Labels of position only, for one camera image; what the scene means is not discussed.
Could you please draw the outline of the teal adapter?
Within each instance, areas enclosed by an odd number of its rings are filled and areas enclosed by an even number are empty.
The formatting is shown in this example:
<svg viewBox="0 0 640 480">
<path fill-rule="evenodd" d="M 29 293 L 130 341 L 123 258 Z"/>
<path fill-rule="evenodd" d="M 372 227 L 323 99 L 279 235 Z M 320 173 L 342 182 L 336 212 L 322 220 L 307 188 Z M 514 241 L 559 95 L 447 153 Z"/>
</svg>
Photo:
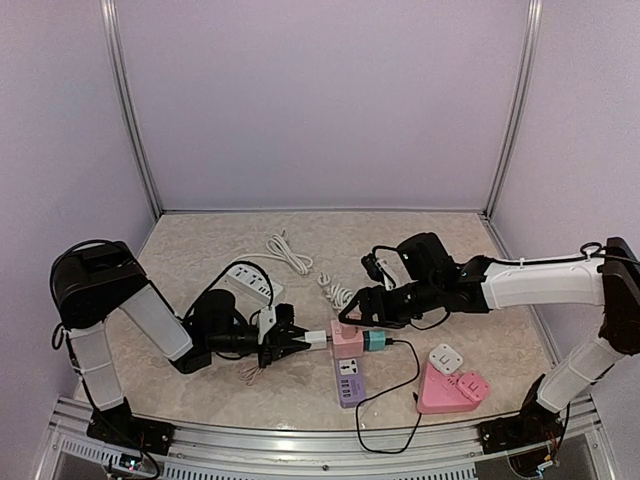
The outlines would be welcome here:
<svg viewBox="0 0 640 480">
<path fill-rule="evenodd" d="M 366 330 L 363 332 L 363 350 L 365 352 L 377 352 L 384 350 L 394 343 L 385 331 Z"/>
</svg>

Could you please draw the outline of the pink cube socket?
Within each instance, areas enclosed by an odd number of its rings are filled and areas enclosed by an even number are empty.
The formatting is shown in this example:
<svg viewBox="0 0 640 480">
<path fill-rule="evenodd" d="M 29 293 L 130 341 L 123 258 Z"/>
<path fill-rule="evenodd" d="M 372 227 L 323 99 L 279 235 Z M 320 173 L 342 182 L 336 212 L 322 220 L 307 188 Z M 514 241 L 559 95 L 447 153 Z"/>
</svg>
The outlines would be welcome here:
<svg viewBox="0 0 640 480">
<path fill-rule="evenodd" d="M 336 332 L 338 320 L 330 322 L 330 336 L 333 357 L 336 360 L 345 360 L 361 357 L 363 350 L 363 331 L 357 326 L 357 333 L 351 338 L 343 338 Z"/>
</svg>

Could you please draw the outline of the purple power strip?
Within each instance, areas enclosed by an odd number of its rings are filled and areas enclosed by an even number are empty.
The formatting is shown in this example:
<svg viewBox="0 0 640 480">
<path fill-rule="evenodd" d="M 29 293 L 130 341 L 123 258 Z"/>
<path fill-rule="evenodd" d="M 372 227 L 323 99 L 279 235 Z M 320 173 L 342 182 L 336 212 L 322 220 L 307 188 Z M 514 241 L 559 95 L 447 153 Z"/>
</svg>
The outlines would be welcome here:
<svg viewBox="0 0 640 480">
<path fill-rule="evenodd" d="M 343 409 L 355 408 L 367 397 L 359 359 L 335 360 L 334 370 L 340 406 Z"/>
</svg>

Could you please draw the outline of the white plug adapter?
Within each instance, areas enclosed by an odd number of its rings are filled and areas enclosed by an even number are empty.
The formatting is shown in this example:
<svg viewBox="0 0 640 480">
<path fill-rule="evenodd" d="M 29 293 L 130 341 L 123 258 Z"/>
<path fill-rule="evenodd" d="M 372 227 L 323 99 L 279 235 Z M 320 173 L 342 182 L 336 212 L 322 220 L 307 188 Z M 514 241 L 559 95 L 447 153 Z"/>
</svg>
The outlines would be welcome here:
<svg viewBox="0 0 640 480">
<path fill-rule="evenodd" d="M 428 355 L 429 363 L 443 375 L 451 375 L 463 365 L 463 357 L 450 345 L 441 343 Z"/>
</svg>

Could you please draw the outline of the pink triangular power strip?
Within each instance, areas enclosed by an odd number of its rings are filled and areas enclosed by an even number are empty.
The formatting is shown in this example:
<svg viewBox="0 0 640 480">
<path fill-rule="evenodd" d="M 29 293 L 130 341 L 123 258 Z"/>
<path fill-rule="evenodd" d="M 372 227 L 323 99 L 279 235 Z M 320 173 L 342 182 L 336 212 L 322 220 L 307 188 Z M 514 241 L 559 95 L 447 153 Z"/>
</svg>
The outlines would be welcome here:
<svg viewBox="0 0 640 480">
<path fill-rule="evenodd" d="M 458 390 L 462 374 L 443 375 L 426 363 L 417 400 L 417 411 L 423 415 L 470 412 L 479 407 Z"/>
</svg>

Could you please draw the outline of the pink plug adapter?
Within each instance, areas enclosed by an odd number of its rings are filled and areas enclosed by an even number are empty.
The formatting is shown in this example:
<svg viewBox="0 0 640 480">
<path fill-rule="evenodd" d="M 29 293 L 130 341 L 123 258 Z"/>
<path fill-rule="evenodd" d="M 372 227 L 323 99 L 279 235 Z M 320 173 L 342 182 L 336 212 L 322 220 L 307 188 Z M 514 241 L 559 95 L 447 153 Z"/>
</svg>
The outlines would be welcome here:
<svg viewBox="0 0 640 480">
<path fill-rule="evenodd" d="M 491 386 L 482 375 L 475 371 L 462 374 L 457 382 L 458 390 L 469 401 L 479 404 L 490 394 Z"/>
</svg>

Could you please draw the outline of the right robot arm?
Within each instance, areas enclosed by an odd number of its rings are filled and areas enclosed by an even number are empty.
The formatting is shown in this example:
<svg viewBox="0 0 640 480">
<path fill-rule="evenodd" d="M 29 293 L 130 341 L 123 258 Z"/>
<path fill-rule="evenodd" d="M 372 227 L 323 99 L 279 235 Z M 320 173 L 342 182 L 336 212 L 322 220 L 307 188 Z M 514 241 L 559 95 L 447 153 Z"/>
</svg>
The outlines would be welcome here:
<svg viewBox="0 0 640 480">
<path fill-rule="evenodd" d="M 358 290 L 339 313 L 341 323 L 400 329 L 437 309 L 486 314 L 523 305 L 603 307 L 599 330 L 531 387 L 511 423 L 520 443 L 535 442 L 574 397 L 639 352 L 639 261 L 620 237 L 589 242 L 574 256 L 534 260 L 477 255 L 457 263 L 434 233 L 416 234 L 393 250 L 410 283 Z"/>
</svg>

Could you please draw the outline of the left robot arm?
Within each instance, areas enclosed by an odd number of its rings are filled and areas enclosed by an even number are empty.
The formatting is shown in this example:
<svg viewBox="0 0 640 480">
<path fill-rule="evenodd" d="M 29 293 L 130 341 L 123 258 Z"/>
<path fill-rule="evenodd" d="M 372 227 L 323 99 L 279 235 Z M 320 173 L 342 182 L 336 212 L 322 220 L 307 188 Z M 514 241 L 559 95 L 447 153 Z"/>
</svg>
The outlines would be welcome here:
<svg viewBox="0 0 640 480">
<path fill-rule="evenodd" d="M 65 346 L 93 409 L 91 431 L 110 435 L 121 445 L 133 443 L 146 427 L 133 415 L 113 364 L 105 325 L 122 311 L 181 374 L 210 365 L 215 354 L 254 355 L 258 366 L 311 345 L 307 330 L 294 323 L 294 308 L 276 303 L 245 317 L 235 296 L 210 284 L 184 316 L 171 307 L 122 241 L 89 240 L 56 258 L 49 289 L 60 316 L 52 345 Z"/>
</svg>

